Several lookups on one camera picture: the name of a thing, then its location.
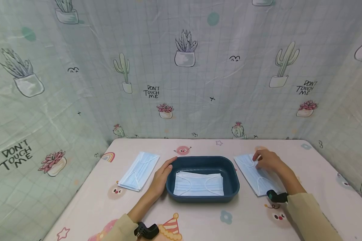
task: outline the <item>person's right hand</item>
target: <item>person's right hand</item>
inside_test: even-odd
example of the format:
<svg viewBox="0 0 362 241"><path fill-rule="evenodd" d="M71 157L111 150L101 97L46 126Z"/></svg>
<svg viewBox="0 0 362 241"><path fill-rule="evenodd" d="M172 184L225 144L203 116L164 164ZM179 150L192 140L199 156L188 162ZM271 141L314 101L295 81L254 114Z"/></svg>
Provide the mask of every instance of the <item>person's right hand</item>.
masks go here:
<svg viewBox="0 0 362 241"><path fill-rule="evenodd" d="M278 172L288 167L276 153L270 152L269 150L257 150L252 160L256 161L258 157L259 163L256 165L256 169L263 168L267 171Z"/></svg>

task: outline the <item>flower print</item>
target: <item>flower print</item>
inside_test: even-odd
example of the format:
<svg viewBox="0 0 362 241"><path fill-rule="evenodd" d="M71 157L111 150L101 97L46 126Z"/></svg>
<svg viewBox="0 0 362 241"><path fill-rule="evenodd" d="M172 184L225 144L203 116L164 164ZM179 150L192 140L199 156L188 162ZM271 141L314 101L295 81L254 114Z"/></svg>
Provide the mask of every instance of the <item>flower print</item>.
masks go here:
<svg viewBox="0 0 362 241"><path fill-rule="evenodd" d="M299 110L313 110L318 108L318 104L316 104L314 101L309 100L304 102L303 104L300 105L300 109Z"/></svg>

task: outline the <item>table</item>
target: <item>table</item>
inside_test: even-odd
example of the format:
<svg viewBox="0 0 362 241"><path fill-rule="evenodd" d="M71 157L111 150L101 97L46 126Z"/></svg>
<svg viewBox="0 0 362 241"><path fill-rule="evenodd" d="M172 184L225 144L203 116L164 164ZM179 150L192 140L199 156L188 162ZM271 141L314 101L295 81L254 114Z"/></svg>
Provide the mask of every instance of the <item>table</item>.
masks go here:
<svg viewBox="0 0 362 241"><path fill-rule="evenodd" d="M272 204L265 196L258 198L234 162L234 156L257 149L276 152L293 169L344 240L362 240L362 198L304 140L116 139L44 241L102 239L153 179L155 171L140 192L117 186L141 151L161 156L155 170L175 155L224 156L234 163L240 182L239 193L226 204L183 204L163 195L143 220L146 226L159 225L161 232L153 240L300 240L285 205Z"/></svg>

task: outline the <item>blue surgical mask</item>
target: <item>blue surgical mask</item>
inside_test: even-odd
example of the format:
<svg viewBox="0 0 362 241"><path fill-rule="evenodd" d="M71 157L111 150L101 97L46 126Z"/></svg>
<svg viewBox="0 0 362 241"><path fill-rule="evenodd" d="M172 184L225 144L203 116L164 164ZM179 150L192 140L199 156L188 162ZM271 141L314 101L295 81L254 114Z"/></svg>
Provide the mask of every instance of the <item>blue surgical mask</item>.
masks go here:
<svg viewBox="0 0 362 241"><path fill-rule="evenodd" d="M159 155L140 152L118 186L139 192L153 171Z"/></svg>
<svg viewBox="0 0 362 241"><path fill-rule="evenodd" d="M258 161L252 160L253 155L242 155L235 157L235 162L239 166L240 171L247 179L254 193L260 197L267 195L267 191L274 190L276 193L282 193L278 184L273 181L267 171L256 169Z"/></svg>
<svg viewBox="0 0 362 241"><path fill-rule="evenodd" d="M221 174L176 173L173 194L177 196L224 196Z"/></svg>

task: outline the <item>beige sleeve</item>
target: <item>beige sleeve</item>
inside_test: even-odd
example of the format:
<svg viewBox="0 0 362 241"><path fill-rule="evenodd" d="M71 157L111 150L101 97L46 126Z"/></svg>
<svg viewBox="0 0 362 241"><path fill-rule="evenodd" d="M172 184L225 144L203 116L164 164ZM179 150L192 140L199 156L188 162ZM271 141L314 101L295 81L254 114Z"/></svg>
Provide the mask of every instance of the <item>beige sleeve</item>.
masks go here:
<svg viewBox="0 0 362 241"><path fill-rule="evenodd" d="M309 193L290 195L287 209L305 241L341 241L342 238Z"/></svg>
<svg viewBox="0 0 362 241"><path fill-rule="evenodd" d="M136 241L137 238L134 235L136 228L138 228L138 224L133 223L129 216L124 214L115 222L102 241Z"/></svg>

